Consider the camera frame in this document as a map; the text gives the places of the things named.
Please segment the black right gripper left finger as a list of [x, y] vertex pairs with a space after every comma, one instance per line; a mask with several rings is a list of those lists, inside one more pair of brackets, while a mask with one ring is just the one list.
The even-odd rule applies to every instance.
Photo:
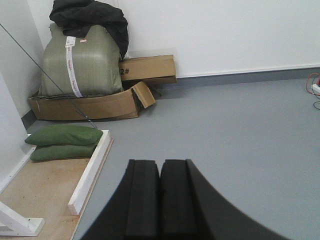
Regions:
[[129, 160], [118, 187], [82, 239], [159, 239], [159, 190], [156, 162]]

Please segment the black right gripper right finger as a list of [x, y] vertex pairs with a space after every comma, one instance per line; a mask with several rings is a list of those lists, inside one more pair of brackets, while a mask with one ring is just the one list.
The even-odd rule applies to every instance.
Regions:
[[160, 174], [162, 240], [283, 240], [223, 197], [191, 159], [167, 159]]

